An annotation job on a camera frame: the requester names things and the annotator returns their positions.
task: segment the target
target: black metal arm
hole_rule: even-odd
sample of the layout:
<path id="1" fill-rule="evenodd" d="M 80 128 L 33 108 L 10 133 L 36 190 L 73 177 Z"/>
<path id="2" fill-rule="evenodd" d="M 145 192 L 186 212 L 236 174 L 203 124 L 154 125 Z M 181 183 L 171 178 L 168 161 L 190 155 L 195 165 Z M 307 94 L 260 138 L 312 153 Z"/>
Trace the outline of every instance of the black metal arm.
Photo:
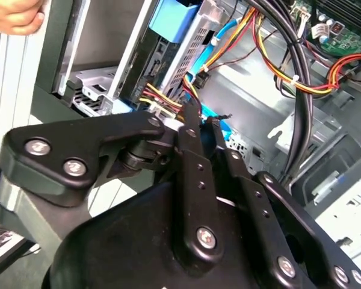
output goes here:
<path id="1" fill-rule="evenodd" d="M 93 279 L 78 271 L 70 275 L 77 287 L 67 287 L 62 272 L 72 270 L 73 263 L 85 266 L 85 253 L 74 251 L 90 250 L 87 242 L 93 240 L 87 239 L 95 237 L 89 232 L 99 228 L 106 228 L 105 235 L 124 232 L 121 219 L 128 220 L 123 238 L 131 244 L 131 255 L 140 250 L 153 253 L 142 253 L 138 257 L 142 260 L 122 259 L 116 243 L 110 250 L 118 266 L 138 268 L 147 259 L 163 257 L 161 267 L 173 255 L 171 263 L 182 268 L 175 274 L 164 266 L 165 277 L 157 268 L 161 271 L 147 276 L 153 284 L 161 278 L 180 278 L 177 282 L 185 282 L 187 288 L 203 282 L 221 288 L 217 280 L 232 274 L 230 288 L 361 288 L 361 271 L 304 209 L 268 173 L 252 177 L 241 156 L 226 147 L 218 120 L 209 118 L 201 125 L 197 109 L 188 104 L 180 118 L 184 125 L 178 131 L 147 112 L 136 112 L 17 128 L 4 137 L 0 204 L 23 221 L 42 247 L 37 233 L 41 225 L 31 228 L 33 211 L 48 232 L 64 240 L 51 268 L 52 288 L 97 288 L 89 285 L 95 284 Z M 89 216 L 83 217 L 83 203 L 92 188 L 141 169 L 156 172 L 152 188 L 85 222 Z M 134 218 L 143 212 L 154 219 L 145 228 L 144 216 Z M 70 216 L 75 221 L 67 224 Z M 162 242 L 162 257 L 155 253 L 156 241 L 136 241 L 143 231 L 152 238 L 163 232 L 156 237 Z M 99 257 L 99 248 L 93 250 L 90 258 L 102 266 L 104 252 Z M 76 261 L 68 262 L 67 255 L 74 254 Z M 115 284 L 125 276 L 115 276 Z M 123 286 L 138 288 L 136 282 L 131 278 Z"/>

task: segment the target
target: blue plastic tab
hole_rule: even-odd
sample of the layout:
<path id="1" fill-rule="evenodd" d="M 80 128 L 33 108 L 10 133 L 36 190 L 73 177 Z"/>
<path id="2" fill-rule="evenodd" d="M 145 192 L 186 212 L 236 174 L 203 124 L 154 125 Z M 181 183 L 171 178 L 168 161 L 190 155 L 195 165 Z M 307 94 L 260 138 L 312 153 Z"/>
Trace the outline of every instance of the blue plastic tab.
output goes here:
<path id="1" fill-rule="evenodd" d="M 180 43 L 198 9 L 198 5 L 186 7 L 177 0 L 160 0 L 149 28 L 169 42 Z"/>
<path id="2" fill-rule="evenodd" d="M 120 113 L 130 113 L 133 109 L 126 105 L 120 99 L 116 99 L 113 103 L 113 111 L 112 114 L 120 114 Z"/>

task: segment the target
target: blue cable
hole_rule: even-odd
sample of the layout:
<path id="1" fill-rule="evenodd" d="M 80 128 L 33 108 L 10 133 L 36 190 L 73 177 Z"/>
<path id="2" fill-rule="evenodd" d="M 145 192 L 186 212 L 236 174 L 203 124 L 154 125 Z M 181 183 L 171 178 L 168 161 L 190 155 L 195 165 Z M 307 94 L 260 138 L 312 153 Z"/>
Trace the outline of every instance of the blue cable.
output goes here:
<path id="1" fill-rule="evenodd" d="M 217 33 L 215 36 L 215 39 L 221 40 L 221 38 L 224 36 L 224 34 L 227 32 L 227 30 L 237 26 L 238 22 L 237 20 L 231 20 L 228 24 L 226 24 L 222 29 Z M 197 61 L 193 64 L 192 68 L 188 71 L 186 74 L 187 80 L 189 82 L 193 81 L 193 78 L 199 73 L 199 70 L 202 68 L 202 66 L 207 62 L 207 60 L 210 58 L 212 52 L 214 51 L 215 46 L 210 42 L 209 45 L 205 48 L 205 50 L 202 52 L 202 54 L 199 56 Z M 186 93 L 186 98 L 189 100 L 191 96 Z M 202 115 L 209 117 L 209 116 L 217 116 L 217 114 L 212 111 L 210 108 L 202 104 Z M 221 121 L 221 128 L 223 137 L 225 140 L 228 140 L 232 130 L 230 126 L 225 122 Z"/>
<path id="2" fill-rule="evenodd" d="M 217 40 L 221 40 L 227 30 L 237 26 L 238 22 L 236 20 L 231 20 L 228 24 L 226 24 L 215 36 Z M 205 48 L 202 54 L 199 56 L 197 61 L 193 64 L 192 68 L 189 70 L 188 80 L 192 81 L 192 79 L 199 73 L 200 68 L 207 62 L 212 52 L 214 51 L 215 46 L 209 43 L 209 45 Z"/>

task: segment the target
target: screw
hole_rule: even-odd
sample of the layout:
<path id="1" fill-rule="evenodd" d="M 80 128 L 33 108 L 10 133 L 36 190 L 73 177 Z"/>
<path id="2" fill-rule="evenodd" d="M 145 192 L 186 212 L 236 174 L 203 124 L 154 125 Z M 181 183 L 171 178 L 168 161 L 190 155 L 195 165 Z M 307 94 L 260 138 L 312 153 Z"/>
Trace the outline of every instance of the screw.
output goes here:
<path id="1" fill-rule="evenodd" d="M 287 277 L 295 277 L 295 269 L 287 257 L 278 257 L 278 266 Z"/>
<path id="2" fill-rule="evenodd" d="M 158 119 L 156 119 L 155 117 L 149 118 L 149 123 L 151 123 L 153 126 L 156 126 L 157 128 L 161 126 Z"/>
<path id="3" fill-rule="evenodd" d="M 195 131 L 191 128 L 189 128 L 188 130 L 186 130 L 187 134 L 190 135 L 191 137 L 196 137 L 197 134 L 195 133 Z"/>
<path id="4" fill-rule="evenodd" d="M 82 176 L 87 172 L 85 164 L 77 160 L 66 161 L 63 168 L 70 176 Z"/>
<path id="5" fill-rule="evenodd" d="M 352 270 L 351 273 L 352 273 L 354 279 L 357 281 L 357 283 L 361 285 L 361 274 L 360 274 L 360 272 L 358 272 L 357 270 Z"/>
<path id="6" fill-rule="evenodd" d="M 344 283 L 348 283 L 349 279 L 344 270 L 342 270 L 340 267 L 335 266 L 335 272 L 337 277 Z"/>
<path id="7" fill-rule="evenodd" d="M 204 227 L 198 229 L 197 238 L 199 243 L 206 249 L 213 249 L 217 243 L 213 233 Z"/>
<path id="8" fill-rule="evenodd" d="M 238 155 L 236 152 L 231 152 L 231 155 L 232 155 L 233 158 L 236 159 L 236 160 L 239 160 L 239 159 L 240 159 L 239 155 Z"/>
<path id="9" fill-rule="evenodd" d="M 269 176 L 265 176 L 265 180 L 266 180 L 266 182 L 268 182 L 270 184 L 273 183 L 273 180 Z"/>
<path id="10" fill-rule="evenodd" d="M 51 151 L 51 147 L 43 140 L 30 140 L 26 143 L 25 149 L 31 155 L 47 155 Z"/>

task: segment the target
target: motherboard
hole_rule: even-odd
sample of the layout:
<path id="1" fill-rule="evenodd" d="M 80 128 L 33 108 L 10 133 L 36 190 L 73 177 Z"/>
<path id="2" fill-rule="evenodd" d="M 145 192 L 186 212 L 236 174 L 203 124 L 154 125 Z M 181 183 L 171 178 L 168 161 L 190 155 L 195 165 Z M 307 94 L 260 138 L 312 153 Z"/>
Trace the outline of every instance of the motherboard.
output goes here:
<path id="1" fill-rule="evenodd" d="M 325 23 L 329 26 L 329 37 L 321 41 L 322 49 L 332 55 L 349 55 L 353 53 L 361 52 L 361 20 L 353 16 L 353 9 L 361 10 L 361 0 L 356 0 L 352 4 L 346 3 L 346 1 L 339 1 L 338 3 L 344 2 L 348 4 L 349 15 L 345 16 L 342 14 L 343 10 L 340 11 L 330 9 L 326 6 L 326 3 L 331 1 L 318 1 L 318 9 L 316 11 L 318 17 L 318 23 Z M 311 16 L 312 4 L 310 1 L 297 0 L 291 8 L 291 15 L 294 19 L 298 19 L 302 14 L 305 14 L 308 18 Z M 310 21 L 307 23 L 307 31 L 310 31 Z M 310 32 L 305 34 L 309 41 L 312 41 Z"/>

